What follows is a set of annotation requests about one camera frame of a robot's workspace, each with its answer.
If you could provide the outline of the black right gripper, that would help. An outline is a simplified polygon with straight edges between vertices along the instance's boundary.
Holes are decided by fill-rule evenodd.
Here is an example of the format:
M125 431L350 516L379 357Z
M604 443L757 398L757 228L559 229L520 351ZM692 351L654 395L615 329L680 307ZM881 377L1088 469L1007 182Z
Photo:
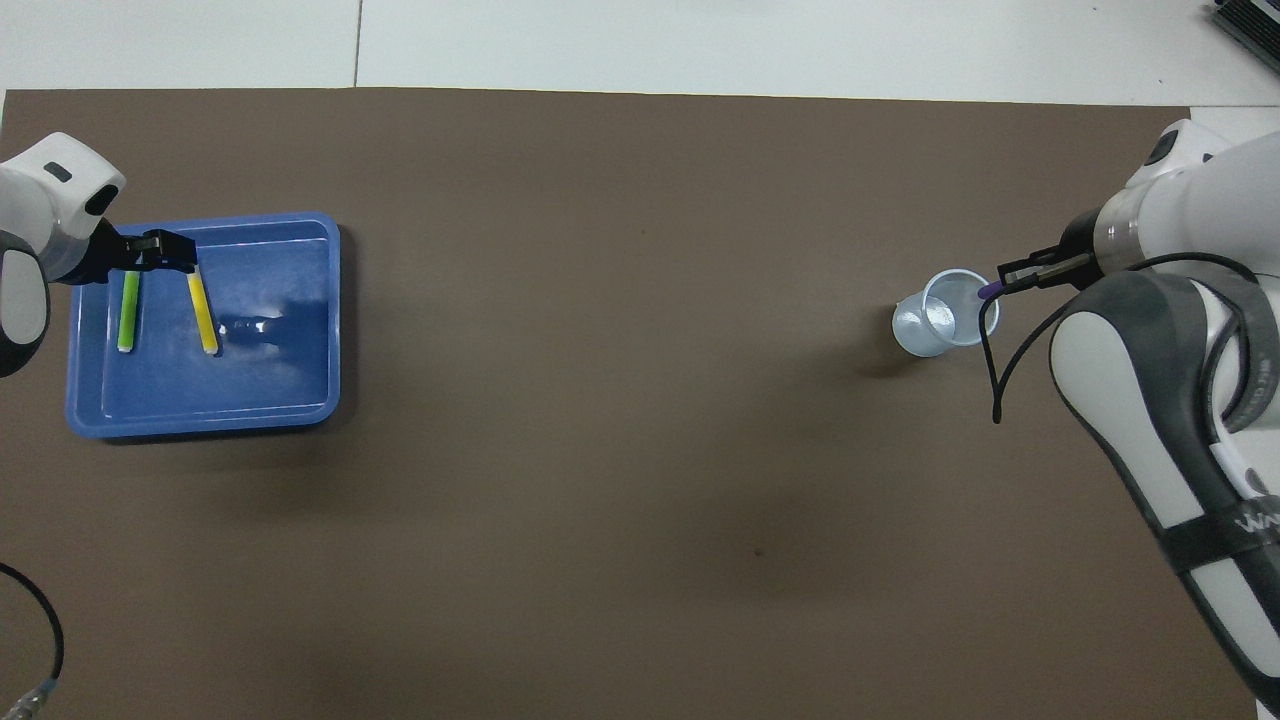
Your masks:
M1084 211L1071 219L1060 236L1060 247L1041 249L1027 258L997 265L1001 290L1005 293L1020 293L1070 284L1074 290L1083 291L1096 283L1101 278L1094 252L1098 217L1098 211ZM1074 265L1070 269L1048 268L1064 260L1061 250Z

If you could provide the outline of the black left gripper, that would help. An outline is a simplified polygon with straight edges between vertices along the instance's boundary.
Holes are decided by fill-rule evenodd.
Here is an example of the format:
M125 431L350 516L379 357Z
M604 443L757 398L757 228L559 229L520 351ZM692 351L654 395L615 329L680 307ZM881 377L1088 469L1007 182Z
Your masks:
M138 242L143 240L142 250ZM79 261L81 284L108 283L113 270L196 273L196 242L172 231L146 231L142 236L123 234L114 225L96 225Z

